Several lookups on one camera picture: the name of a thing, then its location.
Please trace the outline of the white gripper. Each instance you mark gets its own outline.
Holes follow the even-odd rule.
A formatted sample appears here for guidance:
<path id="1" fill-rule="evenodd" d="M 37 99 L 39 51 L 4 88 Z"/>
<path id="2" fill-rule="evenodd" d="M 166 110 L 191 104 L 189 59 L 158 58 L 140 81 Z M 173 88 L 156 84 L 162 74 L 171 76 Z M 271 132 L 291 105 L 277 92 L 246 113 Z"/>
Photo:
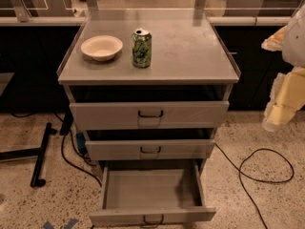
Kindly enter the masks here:
<path id="1" fill-rule="evenodd" d="M 287 27 L 284 26 L 261 44 L 266 51 L 282 50 L 283 38 Z M 270 101 L 267 103 L 262 127 L 275 132 L 288 124 L 295 114 L 305 106 L 305 69 L 294 67 L 287 74 L 279 73 L 274 80 Z"/>

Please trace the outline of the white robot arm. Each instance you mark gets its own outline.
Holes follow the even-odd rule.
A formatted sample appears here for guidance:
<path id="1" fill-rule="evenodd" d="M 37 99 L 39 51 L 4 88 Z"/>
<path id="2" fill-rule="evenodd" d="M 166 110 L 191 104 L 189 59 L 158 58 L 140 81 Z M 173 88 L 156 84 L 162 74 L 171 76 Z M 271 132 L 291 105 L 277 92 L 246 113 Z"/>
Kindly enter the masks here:
<path id="1" fill-rule="evenodd" d="M 293 66 L 289 73 L 279 73 L 275 78 L 264 112 L 263 128 L 275 132 L 305 106 L 305 6 L 286 26 L 265 39 L 261 48 L 281 51 L 283 60 Z"/>

